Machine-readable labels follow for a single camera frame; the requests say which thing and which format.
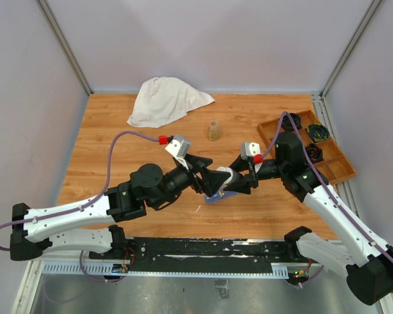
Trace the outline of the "white cap pill bottle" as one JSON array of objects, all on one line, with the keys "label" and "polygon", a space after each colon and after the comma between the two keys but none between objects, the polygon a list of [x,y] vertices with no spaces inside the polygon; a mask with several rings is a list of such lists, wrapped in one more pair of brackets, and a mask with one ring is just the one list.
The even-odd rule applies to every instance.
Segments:
[{"label": "white cap pill bottle", "polygon": [[225,188],[226,186],[235,183],[236,181],[243,178],[243,174],[231,169],[230,167],[218,167],[217,171],[229,174],[229,177],[223,182],[221,186],[222,188]]}]

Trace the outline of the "blue weekly pill organizer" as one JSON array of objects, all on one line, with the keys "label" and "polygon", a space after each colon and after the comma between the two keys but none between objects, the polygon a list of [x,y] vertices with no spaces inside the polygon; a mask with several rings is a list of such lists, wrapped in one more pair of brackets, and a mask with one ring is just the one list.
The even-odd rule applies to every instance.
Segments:
[{"label": "blue weekly pill organizer", "polygon": [[[225,195],[223,197],[221,197],[219,195],[220,192],[225,193]],[[204,200],[205,200],[206,204],[210,205],[210,204],[218,203],[222,200],[226,200],[226,199],[231,198],[233,196],[236,196],[237,194],[238,194],[237,192],[219,190],[213,196],[209,197],[207,195],[204,195]]]}]

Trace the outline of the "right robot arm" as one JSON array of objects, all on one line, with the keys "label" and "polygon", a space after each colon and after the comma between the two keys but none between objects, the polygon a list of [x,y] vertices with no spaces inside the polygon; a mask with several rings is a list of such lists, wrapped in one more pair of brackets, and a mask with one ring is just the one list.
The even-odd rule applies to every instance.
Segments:
[{"label": "right robot arm", "polygon": [[302,226],[285,235],[285,257],[292,262],[310,258],[338,273],[366,305],[393,293],[393,246],[346,206],[313,166],[296,134],[279,133],[274,149],[275,157],[266,160],[259,144],[244,143],[240,156],[226,168],[233,176],[225,181],[226,190],[250,194],[261,180],[279,178],[284,188],[316,212],[343,243],[338,247]]}]

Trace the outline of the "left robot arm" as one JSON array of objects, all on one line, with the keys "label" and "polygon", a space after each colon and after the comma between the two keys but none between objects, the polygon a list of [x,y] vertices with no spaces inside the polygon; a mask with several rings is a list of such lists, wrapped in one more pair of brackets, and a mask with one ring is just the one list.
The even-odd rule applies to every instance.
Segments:
[{"label": "left robot arm", "polygon": [[87,235],[85,226],[143,217],[148,207],[158,211],[173,204],[187,188],[212,196],[231,178],[229,171],[209,169],[212,164],[209,158],[188,154],[185,163],[177,162],[167,173],[157,164],[145,164],[130,174],[129,181],[74,203],[42,209],[30,208],[25,203],[14,205],[11,260],[33,260],[46,250],[77,249],[107,253],[114,259],[123,257],[127,242],[118,232],[107,230],[99,238]]}]

